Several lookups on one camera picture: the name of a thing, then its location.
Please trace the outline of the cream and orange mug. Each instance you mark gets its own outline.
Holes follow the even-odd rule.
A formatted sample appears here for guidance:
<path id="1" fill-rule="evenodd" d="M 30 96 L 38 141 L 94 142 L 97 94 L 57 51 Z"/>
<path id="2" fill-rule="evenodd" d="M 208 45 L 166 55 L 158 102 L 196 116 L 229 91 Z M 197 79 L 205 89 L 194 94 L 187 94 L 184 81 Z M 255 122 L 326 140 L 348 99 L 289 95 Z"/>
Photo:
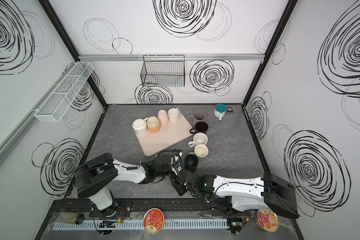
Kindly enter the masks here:
<path id="1" fill-rule="evenodd" d="M 159 132 L 161 129 L 160 120 L 156 116 L 147 118 L 146 123 L 148 131 L 152 134 Z"/>

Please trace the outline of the white ribbed mug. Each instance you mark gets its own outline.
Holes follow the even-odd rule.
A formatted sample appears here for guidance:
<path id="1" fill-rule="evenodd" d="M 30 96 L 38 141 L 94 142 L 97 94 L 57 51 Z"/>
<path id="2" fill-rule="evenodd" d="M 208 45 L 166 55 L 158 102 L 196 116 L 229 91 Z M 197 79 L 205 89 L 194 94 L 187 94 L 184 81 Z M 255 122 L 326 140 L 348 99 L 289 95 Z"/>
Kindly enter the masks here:
<path id="1" fill-rule="evenodd" d="M 133 121 L 132 127 L 136 135 L 143 135 L 147 132 L 147 120 L 148 118 L 136 119 Z"/>

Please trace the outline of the cream speckled mug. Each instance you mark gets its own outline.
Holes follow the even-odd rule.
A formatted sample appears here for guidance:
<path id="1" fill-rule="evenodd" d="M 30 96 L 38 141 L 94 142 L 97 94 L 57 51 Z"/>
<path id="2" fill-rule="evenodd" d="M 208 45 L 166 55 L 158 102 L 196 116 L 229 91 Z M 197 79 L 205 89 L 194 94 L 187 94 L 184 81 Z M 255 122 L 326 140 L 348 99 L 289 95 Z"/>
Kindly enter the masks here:
<path id="1" fill-rule="evenodd" d="M 197 133 L 194 135 L 193 140 L 188 143 L 190 148 L 194 148 L 198 145 L 206 145 L 208 142 L 208 136 L 204 133 Z"/>

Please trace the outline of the black and white mug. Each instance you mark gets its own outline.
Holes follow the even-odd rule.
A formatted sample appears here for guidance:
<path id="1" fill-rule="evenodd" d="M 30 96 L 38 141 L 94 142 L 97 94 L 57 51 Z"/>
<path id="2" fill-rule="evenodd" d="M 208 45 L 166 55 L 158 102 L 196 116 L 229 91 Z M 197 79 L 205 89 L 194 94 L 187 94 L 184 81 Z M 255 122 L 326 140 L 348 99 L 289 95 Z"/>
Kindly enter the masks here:
<path id="1" fill-rule="evenodd" d="M 206 134 L 209 129 L 209 125 L 205 122 L 197 122 L 195 126 L 190 129 L 190 134 L 203 133 Z"/>

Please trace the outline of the dark grey mug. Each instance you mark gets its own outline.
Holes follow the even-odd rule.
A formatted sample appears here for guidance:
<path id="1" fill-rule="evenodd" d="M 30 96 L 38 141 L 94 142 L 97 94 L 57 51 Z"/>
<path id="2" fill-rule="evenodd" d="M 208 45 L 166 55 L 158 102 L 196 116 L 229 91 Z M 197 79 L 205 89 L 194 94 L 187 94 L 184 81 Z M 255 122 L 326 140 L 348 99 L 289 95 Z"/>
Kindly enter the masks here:
<path id="1" fill-rule="evenodd" d="M 205 114 L 203 112 L 195 112 L 193 115 L 188 117 L 188 121 L 191 125 L 195 125 L 198 122 L 202 122 L 205 119 Z"/>

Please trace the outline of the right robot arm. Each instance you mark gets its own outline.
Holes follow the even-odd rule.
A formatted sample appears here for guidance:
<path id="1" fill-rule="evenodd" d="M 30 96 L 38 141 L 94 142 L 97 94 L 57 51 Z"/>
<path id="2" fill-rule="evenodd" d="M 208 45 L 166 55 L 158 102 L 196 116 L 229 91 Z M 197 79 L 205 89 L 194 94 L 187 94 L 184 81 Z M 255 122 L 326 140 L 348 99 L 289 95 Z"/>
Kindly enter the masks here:
<path id="1" fill-rule="evenodd" d="M 185 169 L 181 152 L 170 154 L 176 181 L 197 199 L 212 202 L 228 201 L 228 209 L 237 212 L 246 210 L 271 210 L 278 216 L 298 219 L 295 185 L 281 177 L 265 172 L 262 177 L 232 179 L 217 175 L 196 175 Z"/>

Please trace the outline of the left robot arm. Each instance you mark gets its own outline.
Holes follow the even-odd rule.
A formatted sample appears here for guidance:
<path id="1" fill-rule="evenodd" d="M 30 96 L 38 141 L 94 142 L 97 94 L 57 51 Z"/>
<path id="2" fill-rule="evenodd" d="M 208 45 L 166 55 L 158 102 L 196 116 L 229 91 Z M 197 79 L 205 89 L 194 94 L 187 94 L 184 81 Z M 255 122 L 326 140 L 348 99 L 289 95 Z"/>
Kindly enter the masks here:
<path id="1" fill-rule="evenodd" d="M 120 162 L 112 154 L 102 154 L 76 167 L 74 172 L 77 196 L 80 199 L 90 199 L 105 217 L 111 217 L 117 212 L 118 204 L 106 186 L 112 181 L 124 181 L 145 185 L 163 180 L 170 176 L 174 167 L 180 165 L 182 150 L 163 150 L 156 154 L 153 160 L 136 165 Z"/>

